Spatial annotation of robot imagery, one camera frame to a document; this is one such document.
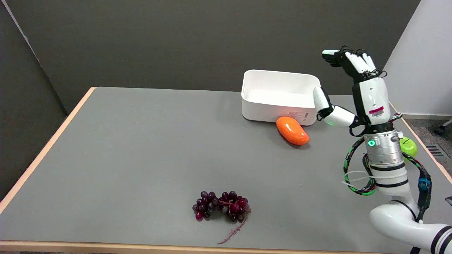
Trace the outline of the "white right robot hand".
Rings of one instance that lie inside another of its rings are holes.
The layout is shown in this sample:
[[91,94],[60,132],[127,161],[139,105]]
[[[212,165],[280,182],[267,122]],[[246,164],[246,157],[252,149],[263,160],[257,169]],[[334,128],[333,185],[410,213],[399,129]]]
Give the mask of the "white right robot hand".
[[371,55],[363,49],[343,46],[339,50],[323,50],[322,58],[332,67],[341,67],[352,78],[352,98],[356,113],[334,105],[321,87],[313,90],[316,118],[331,126],[356,128],[389,122],[391,113],[384,71],[377,68]]

